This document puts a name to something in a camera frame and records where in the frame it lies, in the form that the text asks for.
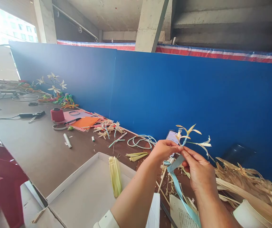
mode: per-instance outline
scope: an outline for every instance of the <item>brown table surface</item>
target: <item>brown table surface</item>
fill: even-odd
[[[111,138],[106,138],[106,140],[103,137],[98,138],[98,132],[93,133],[93,128],[89,132],[55,131],[52,129],[53,122],[51,121],[50,110],[59,106],[55,104],[28,106],[28,103],[16,102],[10,98],[0,100],[0,108],[2,109],[0,110],[0,118],[9,118],[20,113],[35,113],[40,110],[46,112],[46,115],[32,123],[28,123],[29,119],[19,118],[17,120],[0,120],[0,140],[45,198],[97,152],[110,156],[118,156],[119,154],[119,161],[134,170],[137,170],[145,159],[144,157],[137,162],[131,162],[125,156],[126,153],[142,152],[142,149],[138,147],[127,145],[127,140],[134,136],[130,132],[124,136],[125,141],[116,143],[114,148],[108,148],[114,141],[114,131],[111,132]],[[69,139],[73,146],[71,149],[64,144],[64,133],[68,137],[72,136]],[[92,141],[92,136],[95,136],[95,142]],[[161,169],[157,179],[158,183],[160,183],[160,175]],[[195,199],[189,178],[178,171],[177,178],[182,184],[184,194]],[[162,183],[164,193],[166,192],[167,180],[166,175]],[[160,194],[160,198],[169,210],[162,194]],[[160,227],[170,226],[169,219],[161,210]]]

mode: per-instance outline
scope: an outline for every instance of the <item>roll of tape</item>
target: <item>roll of tape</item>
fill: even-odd
[[[71,116],[76,116],[79,115],[80,113],[78,111],[70,111],[68,114]]]
[[[54,125],[53,125],[53,129],[54,130],[64,130],[64,129],[67,129],[67,127],[69,126],[69,125],[65,125],[65,127],[61,127],[61,128],[57,128],[56,126],[58,126],[59,124],[57,123],[55,123]]]

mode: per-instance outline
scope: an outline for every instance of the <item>blue wall panel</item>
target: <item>blue wall panel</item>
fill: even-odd
[[[75,103],[109,117],[116,50],[27,42],[10,42],[10,47],[22,80],[38,82],[44,76],[48,82],[53,72],[65,80],[64,92],[73,94]]]
[[[117,51],[110,118],[156,139],[196,123],[193,142],[210,135],[213,157],[243,143],[257,151],[245,165],[272,180],[272,64]]]

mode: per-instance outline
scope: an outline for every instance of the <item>finger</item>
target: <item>finger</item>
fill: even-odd
[[[190,173],[190,167],[185,167],[184,170],[185,170],[187,173]]]
[[[183,150],[183,147],[181,146],[169,146],[169,151],[172,153],[179,153]]]
[[[188,147],[183,147],[186,152],[188,152],[196,161],[199,163],[201,162],[208,162],[203,156],[195,152],[194,150],[191,150]]]
[[[185,150],[182,150],[181,154],[184,156],[190,167],[198,164],[198,162]]]
[[[168,140],[168,139],[164,139],[162,140],[167,146],[179,146],[178,144],[174,143],[173,141],[171,140]]]
[[[183,162],[181,163],[181,165],[182,165],[183,167],[189,166],[189,164],[187,163],[187,161],[183,161]]]

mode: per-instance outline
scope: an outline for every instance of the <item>striped banner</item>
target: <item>striped banner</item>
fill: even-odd
[[[94,48],[111,48],[123,51],[134,51],[135,43],[89,43],[89,42],[72,42],[57,40],[58,44],[74,45]],[[268,52],[246,52],[235,50],[224,50],[214,48],[201,48],[191,46],[179,46],[170,44],[158,44],[157,53],[177,54],[185,56],[205,57],[213,59],[227,59],[249,62],[272,63],[272,53]]]

